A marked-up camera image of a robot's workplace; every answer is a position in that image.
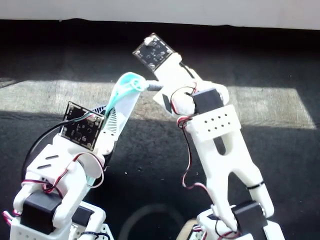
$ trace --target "black wire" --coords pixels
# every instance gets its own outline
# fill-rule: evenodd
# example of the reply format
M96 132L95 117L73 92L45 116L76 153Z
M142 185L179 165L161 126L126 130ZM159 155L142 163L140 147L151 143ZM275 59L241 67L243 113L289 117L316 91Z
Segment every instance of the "black wire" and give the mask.
M27 173L27 167L33 160L31 158L31 154L34 152L34 150L39 145L39 143L43 139L45 139L50 133L52 133L54 130L56 130L62 126L65 126L65 125L72 124L77 121L78 121L78 118L62 121L62 122L58 123L57 125L53 126L52 128L50 128L49 130L47 130L46 132L44 132L40 137L38 137L38 139L33 143L33 145L31 146L31 148L29 149L28 153L25 156L25 159L24 159L24 162L22 165L22 170L21 170L21 182L23 182L23 180L25 179L26 173Z
M183 64L183 62L180 62L179 65L180 65L181 67L183 67L183 68L187 71L187 73L190 75L190 77L191 77L192 79L195 78L195 76L189 71L189 69L187 68L186 65Z
M171 94L171 96L170 96L170 105L171 105L171 108L172 108L172 97L174 96L174 94L177 92L177 91L179 91L179 90L181 90L181 89L184 89L184 88L189 88L189 89L193 89L193 91L192 91L192 93L195 91L195 89L196 89L196 87L197 86L195 86L195 87L192 87L192 86L182 86L182 87L180 87L180 88L178 88L177 90L175 90L172 94Z
M90 234L90 235L95 235L96 238L95 239L98 239L99 236L104 236L104 237L107 237L108 240L110 240L110 236L107 234L107 233L104 233L104 232L94 232L94 231L84 231L83 233L81 233L80 236L84 235L84 234Z

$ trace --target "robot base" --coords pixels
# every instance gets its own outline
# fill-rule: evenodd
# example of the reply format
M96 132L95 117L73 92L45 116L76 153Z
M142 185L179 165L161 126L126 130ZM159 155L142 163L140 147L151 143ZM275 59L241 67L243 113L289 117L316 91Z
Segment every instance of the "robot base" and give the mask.
M202 213L200 213L197 216L197 222L200 226L205 226L205 230L207 232L207 237L206 240L220 240L220 236L217 235L217 232L220 235L223 235L224 233L230 232L230 228L226 226L226 224L219 220L217 217L214 216L214 213L212 209L208 209ZM285 237L282 233L282 230L279 226L279 224L267 220L267 225L263 227L264 234L266 236L266 240L285 240ZM253 236L249 233L246 235L242 235L237 238L233 238L237 240L256 240L253 238Z
M101 208L83 201L80 206L94 212L87 226L70 222L64 228L56 229L51 234L46 235L20 224L20 218L16 217L11 222L10 240L108 240L108 237L105 236L96 238L96 236L90 234L81 235L83 232L106 233L110 237L109 240L114 240L109 226L103 223L106 218L105 212Z

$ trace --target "red wire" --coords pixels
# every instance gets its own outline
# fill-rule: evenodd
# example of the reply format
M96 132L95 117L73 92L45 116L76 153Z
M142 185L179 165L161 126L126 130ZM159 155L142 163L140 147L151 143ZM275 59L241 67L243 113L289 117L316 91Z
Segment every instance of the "red wire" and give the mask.
M72 159L71 162L77 161L78 158L79 158L81 155L84 155L84 154L85 154L85 153L79 153L78 155L76 155L76 156L74 157L74 159ZM56 186L58 185L58 183L60 182L60 180L67 174L68 171L69 171L68 168L66 168L66 169L63 171L63 173L62 173L60 176L57 177L57 179L54 181L54 183L53 183L53 185L52 185L51 187L49 187L49 188L44 188L43 190L44 190L47 194L52 193L52 192L55 190L55 187L56 187Z
M173 97L173 95L174 95L178 90L181 90L181 89L184 89L184 88L193 88L191 94L194 94L194 93L197 91L197 82L194 82L194 83L195 83L195 86L194 86L194 87L191 87L191 86L183 86L183 87L178 88L177 90L175 90L175 91L172 93L172 95L171 95L171 97L170 97L170 105L171 105L171 108L172 108L173 112L174 112L176 115L179 115L179 113L177 112L177 110L176 110L176 108L175 108L175 106L174 106L174 104L173 104L173 102L172 102L172 97Z
M228 232L224 233L223 235L221 235L217 240L223 240L225 237L228 237L232 233L233 233L233 231L228 231ZM233 237L228 237L226 239L235 239L239 235L240 235L240 232L237 232Z
M178 120L177 120L177 126L183 132L183 136L184 136L185 141L186 141L186 145L187 145L187 149L188 149L188 156L189 156L188 166L187 166L187 168L186 168L186 170L185 170L185 172L184 172L184 174L182 176L181 183L182 183L182 186L184 188L188 189L188 190L193 189L194 187L201 187L206 191L207 194L209 194L207 187L204 184L200 183L200 182L195 182L191 186L187 186L186 183L185 183L185 178L186 178L186 176L187 176L187 174L188 174L188 172L189 172L189 170L190 170L190 168L192 166L192 152L191 152L190 143L189 143L189 140L188 140L188 137L187 137L187 133L186 133L186 130L185 130L186 124L190 119L191 119L190 116L182 116L182 117L179 117Z
M43 184L43 185L50 185L49 182L46 182L46 181L40 181L40 180L33 180L33 179L25 179L23 180L22 183L34 183L34 184ZM63 194L62 192L55 186L54 189L58 192L59 196L61 198L63 198Z

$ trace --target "white plastic part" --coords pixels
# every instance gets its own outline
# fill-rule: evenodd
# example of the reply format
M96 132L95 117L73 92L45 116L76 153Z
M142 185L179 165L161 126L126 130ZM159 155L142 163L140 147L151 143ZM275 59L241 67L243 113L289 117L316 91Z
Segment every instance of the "white plastic part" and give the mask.
M102 153L106 149L109 150L110 148L113 148L114 141L113 139L106 138L105 135L102 134L101 136L98 137L94 150L90 151L57 134L56 136L54 136L52 140L52 144L54 145L55 148L59 149L62 153L67 152L69 155L71 155L71 158L68 158L69 162L79 153L93 153L98 157L101 165L103 166L105 164L105 159ZM92 156L88 154L81 155L79 157L79 161L81 162L82 167L84 168L85 174L87 176L92 177L94 179L97 179L101 176L101 170L97 165L96 161L92 158Z
M206 133L210 128L206 127L205 121L209 122L210 116L213 118L221 116L220 121L224 121L222 120L224 117L227 121L224 125L228 125L228 122L238 125L239 119L233 107L225 106L208 112L208 114L198 115L195 121L190 120L186 127L191 134L205 172L207 190L216 207L215 214L229 228L236 231L237 222L228 201L229 174L235 173L247 187L259 185L263 182L263 178L258 167L252 162L239 125L220 132L225 147L225 154L220 155L211 138L218 137L219 134L208 135ZM274 214L274 206L264 184L250 190L250 195L253 200L261 204L267 218Z
M109 235L110 240L114 240L109 226L104 223L106 220L105 211L87 202L81 202L80 205L92 210L94 213L91 215L87 226L80 226L74 223L72 224L69 240L94 240L96 238L96 236L89 234L84 234L81 236L81 233L83 232L106 233Z
M219 236L216 233L216 223L217 223L217 232L222 235L224 233L230 232L231 229L226 226L226 224L221 220L212 220L208 218L209 215L215 215L212 209L201 212L196 220L203 230L207 232L206 240L217 240ZM279 226L279 224L267 220L267 226L263 228L267 240L285 240L284 234ZM237 240L254 240L251 234L246 234L241 237L233 238Z
M20 218L16 217L11 222L10 240L67 240L70 227L71 221L47 235L20 224Z
M182 57L175 52L154 71L154 75L163 84L163 88L153 97L153 100L165 109L167 113L174 118L178 118L180 115L188 116L194 114L195 104L192 98L185 95L185 93L190 94L195 86L197 91L216 88L220 93L223 103L226 105L229 102L229 92L225 86L211 81L203 81L193 69L187 66L185 66L185 69L180 66L181 61ZM164 96L169 100L172 97L172 104L178 114L175 114L173 110L167 110Z
M62 228L56 228L51 234L47 235L21 225L20 218L15 217L11 223L10 240L94 240L96 238L96 236L89 234L80 236L85 231L107 233L110 236L110 240L114 240L109 226L104 223L106 220L105 211L84 201L80 203L80 206L93 211L87 226L80 226L70 221ZM100 236L97 239L103 240L106 238Z
M200 141L212 140L239 129L241 124L233 105L196 115L188 127Z

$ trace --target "teal plastic part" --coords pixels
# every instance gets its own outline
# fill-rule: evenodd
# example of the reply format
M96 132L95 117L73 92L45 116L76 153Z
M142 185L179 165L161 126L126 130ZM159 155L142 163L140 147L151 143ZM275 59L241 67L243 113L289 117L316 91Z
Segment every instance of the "teal plastic part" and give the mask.
M109 103L105 108L106 115L115 107L120 99L131 93L143 92L147 87L146 85L147 80L139 74L134 72L123 74L113 88Z

